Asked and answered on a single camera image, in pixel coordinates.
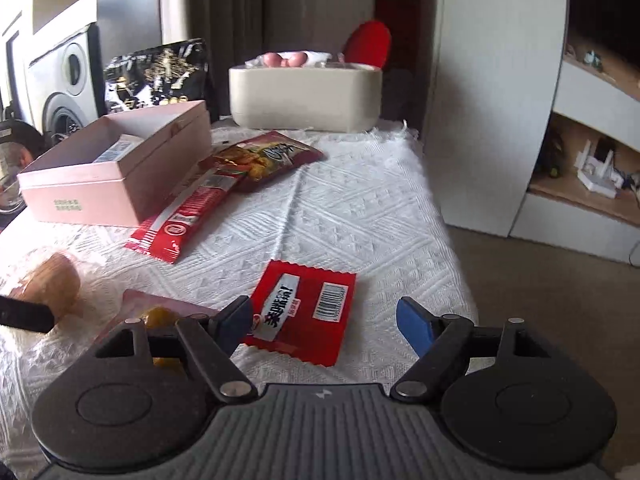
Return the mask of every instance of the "brown floor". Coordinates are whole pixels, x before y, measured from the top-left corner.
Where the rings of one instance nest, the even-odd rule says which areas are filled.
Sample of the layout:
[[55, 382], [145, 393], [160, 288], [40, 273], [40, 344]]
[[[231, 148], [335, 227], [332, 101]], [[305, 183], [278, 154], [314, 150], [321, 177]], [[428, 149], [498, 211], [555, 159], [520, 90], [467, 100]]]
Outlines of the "brown floor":
[[603, 466], [640, 462], [640, 269], [514, 238], [451, 228], [480, 322], [523, 317], [607, 389], [618, 428]]

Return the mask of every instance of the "pink box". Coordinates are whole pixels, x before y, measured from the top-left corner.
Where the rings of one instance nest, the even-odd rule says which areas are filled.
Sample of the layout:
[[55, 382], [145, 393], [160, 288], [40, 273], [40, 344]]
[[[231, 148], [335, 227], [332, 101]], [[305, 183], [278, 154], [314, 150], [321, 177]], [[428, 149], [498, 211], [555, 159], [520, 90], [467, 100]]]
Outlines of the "pink box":
[[[121, 134], [144, 141], [118, 161], [94, 162]], [[204, 101], [139, 108], [78, 130], [25, 168], [18, 181], [37, 220], [136, 227], [158, 213], [210, 151]]]

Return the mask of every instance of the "black and gold bag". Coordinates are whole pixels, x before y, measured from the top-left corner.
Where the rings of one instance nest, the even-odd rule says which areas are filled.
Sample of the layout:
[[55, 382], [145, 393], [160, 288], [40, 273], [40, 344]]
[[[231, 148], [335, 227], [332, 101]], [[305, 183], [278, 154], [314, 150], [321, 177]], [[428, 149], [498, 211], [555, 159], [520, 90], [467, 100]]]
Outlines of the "black and gold bag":
[[218, 104], [201, 39], [179, 41], [114, 57], [104, 69], [107, 113], [204, 100], [211, 121]]

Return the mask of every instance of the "metal screw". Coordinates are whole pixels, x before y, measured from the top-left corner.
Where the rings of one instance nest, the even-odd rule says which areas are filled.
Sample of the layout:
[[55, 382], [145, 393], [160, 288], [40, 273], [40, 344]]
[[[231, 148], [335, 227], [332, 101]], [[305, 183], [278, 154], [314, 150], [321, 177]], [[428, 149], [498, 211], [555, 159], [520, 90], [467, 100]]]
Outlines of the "metal screw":
[[421, 397], [427, 392], [427, 387], [418, 381], [403, 381], [396, 386], [396, 392], [403, 397]]
[[220, 386], [220, 393], [225, 397], [244, 397], [251, 393], [251, 385], [245, 381], [229, 381]]

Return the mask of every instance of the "pink ball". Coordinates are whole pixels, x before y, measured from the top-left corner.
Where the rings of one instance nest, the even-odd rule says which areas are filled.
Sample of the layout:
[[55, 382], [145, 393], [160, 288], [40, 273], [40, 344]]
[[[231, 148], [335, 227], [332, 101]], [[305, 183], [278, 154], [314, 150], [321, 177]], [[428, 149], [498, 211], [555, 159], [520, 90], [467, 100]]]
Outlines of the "pink ball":
[[289, 58], [289, 66], [303, 66], [307, 59], [306, 52], [296, 52]]
[[275, 52], [267, 52], [262, 56], [262, 62], [266, 66], [273, 68], [275, 66], [280, 66], [280, 64], [282, 63], [282, 58], [280, 57], [280, 54], [276, 54]]

